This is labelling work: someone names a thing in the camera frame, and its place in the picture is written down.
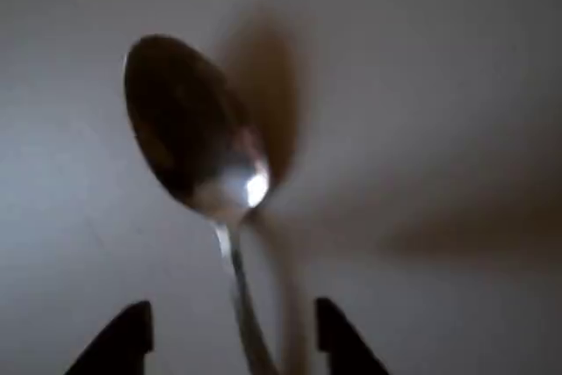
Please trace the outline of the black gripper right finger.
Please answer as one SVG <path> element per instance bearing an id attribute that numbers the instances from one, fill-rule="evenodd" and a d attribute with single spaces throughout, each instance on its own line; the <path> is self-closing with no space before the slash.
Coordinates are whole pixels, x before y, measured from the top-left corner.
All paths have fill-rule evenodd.
<path id="1" fill-rule="evenodd" d="M 327 359 L 328 374 L 389 374 L 335 302 L 320 297 L 314 306 L 317 348 Z"/>

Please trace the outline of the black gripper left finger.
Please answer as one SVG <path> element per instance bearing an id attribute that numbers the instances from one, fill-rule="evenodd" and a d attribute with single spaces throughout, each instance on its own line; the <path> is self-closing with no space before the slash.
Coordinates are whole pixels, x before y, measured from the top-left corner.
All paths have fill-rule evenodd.
<path id="1" fill-rule="evenodd" d="M 83 350 L 66 374 L 145 373 L 145 357 L 154 350 L 151 304 L 133 303 L 115 316 Z"/>

